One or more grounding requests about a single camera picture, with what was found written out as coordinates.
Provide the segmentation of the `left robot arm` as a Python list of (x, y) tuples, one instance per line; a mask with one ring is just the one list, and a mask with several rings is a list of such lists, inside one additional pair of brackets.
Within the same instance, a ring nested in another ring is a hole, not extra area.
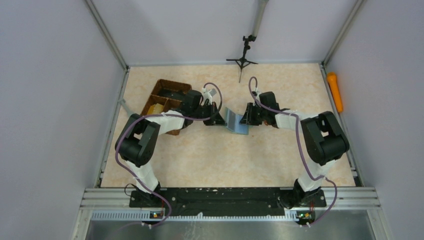
[(115, 157), (117, 161), (126, 161), (124, 169), (135, 177), (138, 191), (148, 199), (159, 195), (160, 183), (150, 160), (160, 135), (186, 129), (193, 122), (203, 122), (205, 126), (226, 126), (220, 114), (222, 104), (213, 101), (214, 95), (222, 94), (216, 88), (189, 90), (176, 108), (143, 116), (134, 113), (128, 118), (115, 143)]

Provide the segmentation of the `green leather card holder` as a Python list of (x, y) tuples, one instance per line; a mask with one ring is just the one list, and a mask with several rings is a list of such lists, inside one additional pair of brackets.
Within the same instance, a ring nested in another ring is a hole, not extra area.
[(241, 124), (240, 121), (242, 120), (242, 115), (237, 114), (236, 112), (232, 111), (228, 107), (225, 108), (225, 121), (226, 121), (226, 128), (233, 134), (238, 135), (248, 135), (249, 134), (249, 127), (245, 124)]

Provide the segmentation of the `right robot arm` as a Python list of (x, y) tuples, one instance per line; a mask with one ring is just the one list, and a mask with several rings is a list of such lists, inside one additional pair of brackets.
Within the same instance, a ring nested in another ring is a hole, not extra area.
[(287, 209), (305, 206), (321, 190), (336, 160), (349, 150), (349, 141), (331, 111), (303, 116), (289, 108), (280, 109), (271, 91), (251, 91), (250, 94), (254, 101), (247, 104), (240, 124), (266, 124), (295, 131), (304, 172), (295, 180), (292, 190), (281, 194), (278, 203)]

